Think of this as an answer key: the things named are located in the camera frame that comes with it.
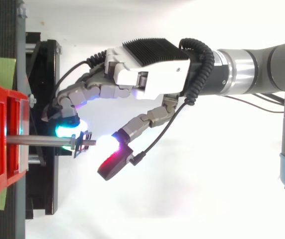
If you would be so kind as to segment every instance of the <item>white backdrop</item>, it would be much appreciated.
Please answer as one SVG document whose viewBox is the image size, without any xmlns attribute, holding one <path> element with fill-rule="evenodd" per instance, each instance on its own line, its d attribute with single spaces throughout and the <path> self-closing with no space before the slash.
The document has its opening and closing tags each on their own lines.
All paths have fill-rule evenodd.
<svg viewBox="0 0 285 239">
<path fill-rule="evenodd" d="M 60 70 L 140 37 L 185 37 L 212 49 L 285 43 L 280 0 L 26 0 L 27 31 L 63 47 Z M 83 66 L 64 82 L 74 83 Z M 280 106 L 241 96 L 268 109 Z M 79 110 L 94 138 L 158 106 L 133 98 L 95 100 Z M 89 151 L 59 162 L 59 209 L 35 212 L 27 239 L 285 238 L 285 190 L 279 181 L 282 115 L 230 99 L 201 97 L 186 107 L 152 151 L 105 182 Z M 131 147 L 144 150 L 163 127 Z"/>
</svg>

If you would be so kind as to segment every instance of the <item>robotic arm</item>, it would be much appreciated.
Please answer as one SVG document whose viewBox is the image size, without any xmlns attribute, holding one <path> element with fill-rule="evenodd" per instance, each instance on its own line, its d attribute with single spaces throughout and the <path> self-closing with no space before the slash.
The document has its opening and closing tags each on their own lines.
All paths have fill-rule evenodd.
<svg viewBox="0 0 285 239">
<path fill-rule="evenodd" d="M 121 147 L 98 170 L 106 180 L 127 163 L 141 161 L 146 151 L 133 157 L 128 143 L 148 127 L 173 120 L 179 97 L 186 97 L 185 105 L 193 105 L 199 95 L 285 91 L 285 44 L 261 50 L 211 51 L 189 38 L 183 39 L 179 48 L 165 39 L 141 39 L 108 49 L 103 61 L 58 93 L 47 111 L 48 120 L 77 125 L 76 108 L 96 98 L 132 94 L 136 99 L 154 100 L 164 95 L 161 106 L 133 118 L 113 134 Z M 285 185 L 285 114 L 281 180 Z"/>
</svg>

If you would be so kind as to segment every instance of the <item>red storage box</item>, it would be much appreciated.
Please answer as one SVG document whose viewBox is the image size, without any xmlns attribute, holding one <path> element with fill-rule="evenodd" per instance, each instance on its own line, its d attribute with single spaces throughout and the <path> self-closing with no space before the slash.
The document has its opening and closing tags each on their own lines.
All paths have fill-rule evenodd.
<svg viewBox="0 0 285 239">
<path fill-rule="evenodd" d="M 6 145 L 6 134 L 29 133 L 29 103 L 20 92 L 0 87 L 0 191 L 28 168 L 28 146 Z"/>
</svg>

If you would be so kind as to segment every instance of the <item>black heat sink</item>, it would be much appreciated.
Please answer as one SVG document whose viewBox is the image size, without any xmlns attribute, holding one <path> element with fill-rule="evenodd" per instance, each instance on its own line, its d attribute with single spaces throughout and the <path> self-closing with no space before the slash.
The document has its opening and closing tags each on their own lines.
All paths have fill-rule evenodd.
<svg viewBox="0 0 285 239">
<path fill-rule="evenodd" d="M 164 38 L 137 39 L 123 43 L 123 47 L 141 66 L 161 61 L 189 59 L 184 52 Z"/>
</svg>

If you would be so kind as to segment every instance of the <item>black cable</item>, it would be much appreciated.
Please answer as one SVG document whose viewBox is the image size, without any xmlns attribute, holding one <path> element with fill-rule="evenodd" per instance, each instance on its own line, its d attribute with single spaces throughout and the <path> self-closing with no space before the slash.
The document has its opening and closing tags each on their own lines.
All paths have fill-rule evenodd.
<svg viewBox="0 0 285 239">
<path fill-rule="evenodd" d="M 203 56 L 203 62 L 200 70 L 188 86 L 186 99 L 184 100 L 187 105 L 193 106 L 214 67 L 214 55 L 212 50 L 206 44 L 196 39 L 182 39 L 179 43 L 179 49 L 182 48 L 184 50 L 195 51 L 196 54 Z"/>
<path fill-rule="evenodd" d="M 236 100 L 236 101 L 240 101 L 240 102 L 243 102 L 243 103 L 246 103 L 246 104 L 249 104 L 249 105 L 251 105 L 251 106 L 257 107 L 257 108 L 259 108 L 259 109 L 261 109 L 261 110 L 263 110 L 263 111 L 266 111 L 266 112 L 277 113 L 277 114 L 284 113 L 284 112 L 280 112 L 280 111 L 270 111 L 270 110 L 264 109 L 264 108 L 262 108 L 262 107 L 260 107 L 260 106 L 257 106 L 257 105 L 255 105 L 255 104 L 252 104 L 252 103 L 250 103 L 250 102 L 247 102 L 247 101 L 244 101 L 244 100 L 235 98 L 235 97 L 231 97 L 231 96 L 225 96 L 225 97 L 226 97 L 226 98 L 233 99 L 233 100 Z"/>
<path fill-rule="evenodd" d="M 279 106 L 284 106 L 284 104 L 282 104 L 282 103 L 279 103 L 279 102 L 276 102 L 276 101 L 272 101 L 272 100 L 266 99 L 266 98 L 264 98 L 264 97 L 262 97 L 262 96 L 259 96 L 259 95 L 257 95 L 257 94 L 252 94 L 252 95 L 255 96 L 255 97 L 258 97 L 258 98 L 260 98 L 260 99 L 262 99 L 262 100 L 264 100 L 264 101 L 267 101 L 267 102 L 270 102 L 270 103 L 273 103 L 273 104 L 276 104 L 276 105 L 279 105 Z"/>
<path fill-rule="evenodd" d="M 211 71 L 214 67 L 214 55 L 212 50 L 203 42 L 192 39 L 192 38 L 185 38 L 182 39 L 179 43 L 179 48 L 184 50 L 192 50 L 195 51 L 196 54 L 203 57 L 202 65 L 200 67 L 200 70 L 198 71 L 198 74 L 192 79 L 190 85 L 188 86 L 187 92 L 186 92 L 186 99 L 184 100 L 184 103 L 180 106 L 180 108 L 176 111 L 176 113 L 172 116 L 166 127 L 163 129 L 163 131 L 160 133 L 160 135 L 154 140 L 154 142 L 143 152 L 137 154 L 133 159 L 130 160 L 130 162 L 133 165 L 137 165 L 143 157 L 154 147 L 157 142 L 161 139 L 161 137 L 166 133 L 174 119 L 177 117 L 178 113 L 185 107 L 186 105 L 193 106 L 204 88 Z"/>
<path fill-rule="evenodd" d="M 273 95 L 273 94 L 261 94 L 261 95 L 263 95 L 265 97 L 268 97 L 268 98 L 270 98 L 272 100 L 275 100 L 275 101 L 277 101 L 279 103 L 282 103 L 284 105 L 285 100 L 283 98 L 279 97 L 279 96 L 276 96 L 276 95 Z"/>
<path fill-rule="evenodd" d="M 94 56 L 91 56 L 89 58 L 86 59 L 86 61 L 81 61 L 80 63 L 76 64 L 75 66 L 73 66 L 68 72 L 66 72 L 66 74 L 57 82 L 57 84 L 55 85 L 55 88 L 52 92 L 51 98 L 50 98 L 50 106 L 52 105 L 52 102 L 56 96 L 56 92 L 60 86 L 60 84 L 65 80 L 65 78 L 71 74 L 76 68 L 78 68 L 79 66 L 83 65 L 83 64 L 87 64 L 91 69 L 94 68 L 95 66 L 105 62 L 106 59 L 106 51 L 102 51 L 99 52 L 97 54 L 95 54 Z"/>
<path fill-rule="evenodd" d="M 183 107 L 185 107 L 186 105 L 188 105 L 188 103 L 184 102 L 179 109 L 174 113 L 174 115 L 172 116 L 172 118 L 170 119 L 170 121 L 167 123 L 166 127 L 162 130 L 162 132 L 158 135 L 158 137 L 151 143 L 151 145 L 143 152 L 137 154 L 133 159 L 130 160 L 130 162 L 133 165 L 137 165 L 142 159 L 143 157 L 146 156 L 146 154 L 152 149 L 152 147 L 154 147 L 158 141 L 161 139 L 161 137 L 163 137 L 164 133 L 166 133 L 166 131 L 169 129 L 170 125 L 172 124 L 172 122 L 174 121 L 174 119 L 177 117 L 177 115 L 179 114 L 179 112 L 183 109 Z"/>
<path fill-rule="evenodd" d="M 187 105 L 186 102 L 184 102 L 179 109 L 176 111 L 176 113 L 174 113 L 174 115 L 172 116 L 172 118 L 170 119 L 170 121 L 167 123 L 166 127 L 162 130 L 162 132 L 159 134 L 159 136 L 154 140 L 154 142 L 151 143 L 151 145 L 144 151 L 145 153 L 148 153 L 152 147 L 155 146 L 155 144 L 161 139 L 161 137 L 164 135 L 164 133 L 166 133 L 166 131 L 168 130 L 168 128 L 170 127 L 170 125 L 172 124 L 172 122 L 174 121 L 174 119 L 177 117 L 177 115 L 179 114 L 179 112 L 183 109 L 183 107 L 185 107 Z"/>
<path fill-rule="evenodd" d="M 76 64 L 75 66 L 73 66 L 68 72 L 66 72 L 66 74 L 57 82 L 57 84 L 54 87 L 54 90 L 52 92 L 51 98 L 49 100 L 50 102 L 50 106 L 55 98 L 56 95 L 56 91 L 58 90 L 60 84 L 65 80 L 65 78 L 71 74 L 76 68 L 78 68 L 79 66 L 83 65 L 83 64 L 87 64 L 87 61 L 81 61 L 80 63 Z"/>
</svg>

